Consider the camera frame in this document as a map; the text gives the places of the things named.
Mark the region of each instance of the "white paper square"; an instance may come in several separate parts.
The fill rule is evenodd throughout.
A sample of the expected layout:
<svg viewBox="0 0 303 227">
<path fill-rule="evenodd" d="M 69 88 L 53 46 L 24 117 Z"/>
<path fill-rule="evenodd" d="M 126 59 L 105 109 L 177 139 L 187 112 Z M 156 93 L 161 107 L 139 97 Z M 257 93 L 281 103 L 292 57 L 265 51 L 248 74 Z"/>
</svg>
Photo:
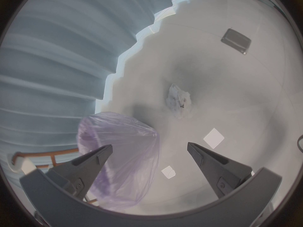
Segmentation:
<svg viewBox="0 0 303 227">
<path fill-rule="evenodd" d="M 173 176 L 176 176 L 176 172 L 172 169 L 171 166 L 168 166 L 167 168 L 164 168 L 161 171 L 164 176 L 166 176 L 168 179 L 172 178 Z"/>
<path fill-rule="evenodd" d="M 204 141 L 213 149 L 218 146 L 222 140 L 224 140 L 224 136 L 221 135 L 215 128 L 213 128 L 204 138 Z"/>
</svg>

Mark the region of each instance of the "white floor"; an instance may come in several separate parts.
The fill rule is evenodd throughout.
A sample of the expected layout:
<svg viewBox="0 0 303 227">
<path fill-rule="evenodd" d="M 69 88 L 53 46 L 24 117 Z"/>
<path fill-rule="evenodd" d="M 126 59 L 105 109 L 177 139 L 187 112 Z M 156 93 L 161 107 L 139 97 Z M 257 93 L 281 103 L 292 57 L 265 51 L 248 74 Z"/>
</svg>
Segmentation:
<svg viewBox="0 0 303 227">
<path fill-rule="evenodd" d="M 233 28 L 252 40 L 246 55 L 220 40 Z M 187 152 L 187 142 L 216 128 L 225 139 L 214 149 L 233 160 L 267 167 L 283 177 L 273 199 L 285 196 L 303 162 L 296 146 L 303 133 L 303 56 L 284 17 L 257 0 L 191 0 L 144 40 L 113 84 L 102 111 L 131 115 L 161 137 L 159 168 L 131 214 L 168 214 L 217 199 Z M 176 83 L 191 94 L 191 119 L 176 119 L 165 105 Z M 171 166 L 176 176 L 161 170 Z"/>
</svg>

